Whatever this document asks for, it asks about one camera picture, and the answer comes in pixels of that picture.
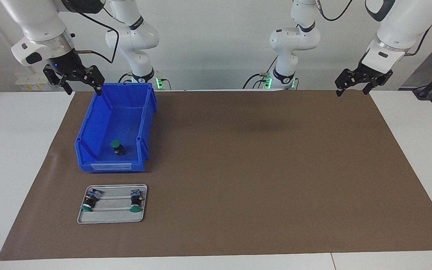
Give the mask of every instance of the green cap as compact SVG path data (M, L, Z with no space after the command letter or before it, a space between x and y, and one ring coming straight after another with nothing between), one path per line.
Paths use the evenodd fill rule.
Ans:
M139 212L142 211L142 209L139 206L135 205L135 206L131 207L129 209L129 211L132 212L132 213L139 213Z
M81 210L83 210L84 212L91 212L91 208L85 206L85 205L81 205L81 207L79 207Z
M121 143L120 143L119 140L113 140L113 141L111 142L111 147L113 147L114 149L120 147L120 145L121 145Z

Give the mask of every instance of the metal tray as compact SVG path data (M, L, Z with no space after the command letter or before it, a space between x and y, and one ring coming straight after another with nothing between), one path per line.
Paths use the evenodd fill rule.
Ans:
M92 212L79 210L79 224L125 223L140 222L143 220L148 191L148 187L145 184L89 186L84 192L81 204L83 204L84 196L86 196L90 188L102 191L103 195L96 202ZM131 206L130 193L134 189L141 190L144 198L142 211L139 213L129 211Z

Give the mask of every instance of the green led light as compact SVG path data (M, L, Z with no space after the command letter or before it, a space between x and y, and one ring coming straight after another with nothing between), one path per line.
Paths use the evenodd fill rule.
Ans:
M164 89L164 84L159 78L156 78L156 83L158 89Z
M273 78L269 77L269 79L266 81L266 84L264 85L264 87L266 89L271 89L271 83L273 82Z

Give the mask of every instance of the white robotic arm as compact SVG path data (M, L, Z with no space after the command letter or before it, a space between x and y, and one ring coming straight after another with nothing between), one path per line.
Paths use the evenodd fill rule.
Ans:
M366 10L381 26L358 68L343 70L335 80L338 96L359 83L367 83L365 94L384 85L393 65L432 25L432 0L366 0Z
M43 69L50 84L72 89L67 81L80 81L93 87L98 95L104 77L96 66L86 68L58 11L98 13L105 0L0 0L21 27L24 38L12 47L15 58L24 66L46 60Z
M159 44L159 34L139 13L135 0L109 0L114 17L127 25L117 28L120 33L118 52L128 61L133 82L157 82L155 70L149 56L141 51L154 48ZM106 33L106 43L114 49L117 36L114 31Z
M290 88L298 65L294 51L311 50L318 46L321 34L316 28L317 16L315 0L295 0L291 17L296 27L278 29L271 34L271 46L278 53L276 67L271 72L271 88Z

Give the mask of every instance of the white table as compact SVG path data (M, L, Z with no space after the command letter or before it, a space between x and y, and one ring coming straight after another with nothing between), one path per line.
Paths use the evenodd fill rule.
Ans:
M373 91L371 96L432 200L432 104L418 101L410 92ZM71 99L61 92L0 93L0 249ZM3 196L9 196L12 203L2 205ZM137 267L141 270L426 270L432 269L432 251L0 262L0 269L15 270L88 267Z

